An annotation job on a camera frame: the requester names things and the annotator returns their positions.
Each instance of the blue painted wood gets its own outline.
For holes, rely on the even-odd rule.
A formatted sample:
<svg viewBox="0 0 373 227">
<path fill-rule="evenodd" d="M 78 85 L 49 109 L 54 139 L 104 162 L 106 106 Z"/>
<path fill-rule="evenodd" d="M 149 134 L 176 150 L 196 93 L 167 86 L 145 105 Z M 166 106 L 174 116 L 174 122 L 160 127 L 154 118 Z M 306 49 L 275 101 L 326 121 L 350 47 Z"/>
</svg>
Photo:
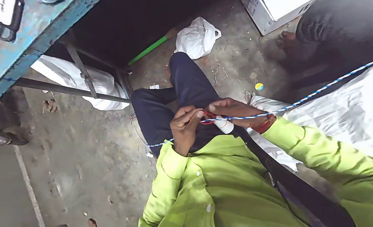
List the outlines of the blue painted wood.
<svg viewBox="0 0 373 227">
<path fill-rule="evenodd" d="M 16 40 L 0 41 L 0 97 L 98 2 L 64 0 L 58 4 L 43 4 L 35 0 L 25 1 Z"/>
</svg>

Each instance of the green handle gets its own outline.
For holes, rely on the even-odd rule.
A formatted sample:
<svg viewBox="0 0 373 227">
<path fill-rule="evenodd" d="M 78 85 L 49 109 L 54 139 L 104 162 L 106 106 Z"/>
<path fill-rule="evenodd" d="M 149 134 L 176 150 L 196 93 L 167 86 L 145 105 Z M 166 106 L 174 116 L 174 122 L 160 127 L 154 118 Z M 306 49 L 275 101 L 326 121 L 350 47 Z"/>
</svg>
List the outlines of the green handle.
<svg viewBox="0 0 373 227">
<path fill-rule="evenodd" d="M 140 53 L 138 56 L 136 56 L 134 59 L 130 60 L 128 65 L 133 64 L 135 61 L 141 59 L 144 55 L 148 54 L 150 51 L 154 50 L 156 47 L 158 47 L 160 44 L 165 42 L 167 38 L 163 36 L 161 39 L 157 40 L 154 44 L 151 44 L 148 48 L 146 48 L 142 53 Z"/>
</svg>

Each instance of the white box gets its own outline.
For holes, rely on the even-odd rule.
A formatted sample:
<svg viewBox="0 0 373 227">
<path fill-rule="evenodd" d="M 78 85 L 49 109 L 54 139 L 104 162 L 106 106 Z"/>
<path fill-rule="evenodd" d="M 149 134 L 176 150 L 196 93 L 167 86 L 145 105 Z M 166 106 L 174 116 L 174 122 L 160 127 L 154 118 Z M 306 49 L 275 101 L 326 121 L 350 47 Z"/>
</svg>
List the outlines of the white box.
<svg viewBox="0 0 373 227">
<path fill-rule="evenodd" d="M 302 15 L 315 0 L 241 0 L 264 36 Z"/>
</svg>

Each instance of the blue and white twisted wire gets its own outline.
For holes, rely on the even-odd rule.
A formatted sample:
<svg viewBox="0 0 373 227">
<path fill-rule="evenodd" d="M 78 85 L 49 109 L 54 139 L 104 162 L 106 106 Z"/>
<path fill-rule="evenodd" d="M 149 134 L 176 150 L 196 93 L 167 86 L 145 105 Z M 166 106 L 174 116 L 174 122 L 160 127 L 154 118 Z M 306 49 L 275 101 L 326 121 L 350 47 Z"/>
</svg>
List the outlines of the blue and white twisted wire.
<svg viewBox="0 0 373 227">
<path fill-rule="evenodd" d="M 279 112 L 282 112 L 282 111 L 288 110 L 288 109 L 290 109 L 290 108 L 292 108 L 292 107 L 295 107 L 295 106 L 299 105 L 300 103 L 302 103 L 302 102 L 304 102 L 305 100 L 309 99 L 310 97 L 316 95 L 317 93 L 320 93 L 322 90 L 327 89 L 327 88 L 330 87 L 331 85 L 336 84 L 336 83 L 338 83 L 339 81 L 345 79 L 346 77 L 348 77 L 348 76 L 350 76 L 350 75 L 353 75 L 353 74 L 357 73 L 358 71 L 363 70 L 363 69 L 365 69 L 365 68 L 367 68 L 367 67 L 369 67 L 369 66 L 371 66 L 371 65 L 373 65 L 373 61 L 372 61 L 371 63 L 369 63 L 369 64 L 366 64 L 366 65 L 364 65 L 364 66 L 361 66 L 361 67 L 359 67 L 359 68 L 353 70 L 352 72 L 350 72 L 350 73 L 348 73 L 348 74 L 346 74 L 346 75 L 344 75 L 344 76 L 341 76 L 340 78 L 338 78 L 338 79 L 332 81 L 331 83 L 329 83 L 329 84 L 323 86 L 322 88 L 320 88 L 320 89 L 314 91 L 314 92 L 311 93 L 310 95 L 308 95 L 308 96 L 302 98 L 301 100 L 299 100 L 299 101 L 297 101 L 297 102 L 291 104 L 290 106 L 286 106 L 285 108 L 282 108 L 282 109 L 280 109 L 280 110 L 275 110 L 275 111 L 272 111 L 272 112 L 269 112 L 269 113 L 263 113 L 263 114 L 259 114 L 259 115 L 255 115 L 255 116 L 249 116 L 249 117 L 224 117 L 224 118 L 212 118 L 212 119 L 206 119 L 206 120 L 203 120 L 203 121 L 201 121 L 201 122 L 206 122 L 206 121 L 220 121 L 220 120 L 231 120 L 231 119 L 238 119 L 238 120 L 241 120 L 241 119 L 252 119 L 252 118 L 262 117 L 262 116 L 266 116 L 266 115 L 269 115 L 269 114 L 276 114 L 276 113 L 279 113 Z M 166 142 L 163 142 L 163 143 L 159 143 L 159 144 L 155 144 L 155 145 L 148 145 L 148 146 L 149 146 L 149 147 L 157 147 L 157 146 L 161 146 L 161 145 L 163 145 L 163 144 L 165 144 L 165 143 L 169 143 L 169 142 L 171 142 L 171 141 L 173 141 L 173 140 L 174 140 L 174 139 L 170 139 L 169 141 L 166 141 Z"/>
</svg>

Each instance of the white sticker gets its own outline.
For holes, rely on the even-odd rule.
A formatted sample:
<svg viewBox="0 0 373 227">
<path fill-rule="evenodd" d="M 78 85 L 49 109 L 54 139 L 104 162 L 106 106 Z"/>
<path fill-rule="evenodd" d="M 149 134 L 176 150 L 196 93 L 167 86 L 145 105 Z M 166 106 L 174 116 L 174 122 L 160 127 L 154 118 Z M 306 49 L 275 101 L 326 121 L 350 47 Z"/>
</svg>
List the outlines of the white sticker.
<svg viewBox="0 0 373 227">
<path fill-rule="evenodd" d="M 159 85 L 156 84 L 156 85 L 150 86 L 150 89 L 160 89 L 160 88 L 159 88 Z"/>
</svg>

